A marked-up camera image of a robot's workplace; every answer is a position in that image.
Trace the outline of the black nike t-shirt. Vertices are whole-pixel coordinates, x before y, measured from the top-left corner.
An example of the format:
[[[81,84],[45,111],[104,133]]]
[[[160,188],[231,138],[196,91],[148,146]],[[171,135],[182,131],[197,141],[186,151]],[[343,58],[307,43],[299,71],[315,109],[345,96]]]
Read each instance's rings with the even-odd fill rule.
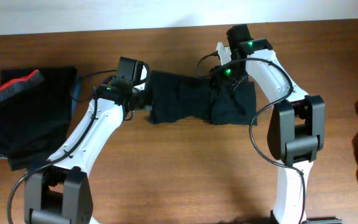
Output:
[[[216,78],[200,79],[153,71],[148,82],[152,124],[193,116],[213,125],[250,124],[256,114],[255,83],[247,77],[221,87]]]

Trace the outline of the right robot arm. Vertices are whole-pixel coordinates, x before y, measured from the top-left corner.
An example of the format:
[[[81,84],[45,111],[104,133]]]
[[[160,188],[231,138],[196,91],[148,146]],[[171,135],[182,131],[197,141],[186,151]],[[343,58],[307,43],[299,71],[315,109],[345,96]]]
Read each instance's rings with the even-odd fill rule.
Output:
[[[221,87],[234,91],[243,78],[252,77],[262,89],[268,104],[250,121],[271,108],[267,144],[269,159],[277,166],[277,197],[270,212],[272,223],[307,223],[305,211],[307,181],[317,153],[324,146],[325,104],[319,95],[301,89],[282,67],[267,39],[253,39],[245,24],[232,26],[226,37],[229,45],[218,43],[221,61],[212,69]]]

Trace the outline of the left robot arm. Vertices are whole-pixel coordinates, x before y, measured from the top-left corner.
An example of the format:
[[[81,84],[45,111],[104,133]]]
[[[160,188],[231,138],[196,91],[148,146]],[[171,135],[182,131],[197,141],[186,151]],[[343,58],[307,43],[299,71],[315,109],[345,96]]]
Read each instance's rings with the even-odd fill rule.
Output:
[[[93,88],[86,114],[47,164],[24,177],[26,223],[97,223],[89,176],[110,135],[145,106],[149,66],[121,57],[116,74]]]

